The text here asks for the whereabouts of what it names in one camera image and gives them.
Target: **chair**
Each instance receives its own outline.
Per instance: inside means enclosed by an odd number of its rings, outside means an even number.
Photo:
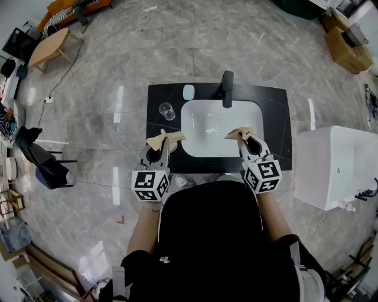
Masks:
[[[77,160],[56,160],[53,154],[62,154],[59,151],[46,151],[41,146],[32,143],[29,148],[31,154],[35,159],[35,177],[47,188],[69,188],[73,185],[67,184],[66,175],[68,169],[61,165],[61,163],[77,163]]]

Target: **drinking glass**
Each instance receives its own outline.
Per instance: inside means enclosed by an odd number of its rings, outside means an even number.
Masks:
[[[173,111],[172,105],[165,102],[159,106],[159,112],[166,120],[173,120],[176,117],[175,111]]]

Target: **bag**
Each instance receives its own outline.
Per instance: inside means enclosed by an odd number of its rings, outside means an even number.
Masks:
[[[12,59],[7,59],[6,62],[1,67],[0,73],[6,77],[9,78],[14,71],[14,68],[16,67],[16,62]]]
[[[48,28],[47,28],[47,35],[48,36],[51,36],[53,34],[55,34],[56,32],[58,32],[58,29],[55,25],[50,25]]]
[[[26,78],[28,75],[28,68],[26,66],[20,65],[17,68],[16,77],[19,77],[21,79]]]

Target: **red tape mark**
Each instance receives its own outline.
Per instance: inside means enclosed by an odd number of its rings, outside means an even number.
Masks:
[[[125,216],[122,215],[122,219],[120,221],[117,221],[118,224],[125,224]]]

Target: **faucet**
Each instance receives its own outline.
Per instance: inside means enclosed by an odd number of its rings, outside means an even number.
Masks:
[[[234,85],[234,73],[226,70],[223,74],[217,90],[218,96],[222,96],[223,107],[231,108],[232,106],[232,87]]]

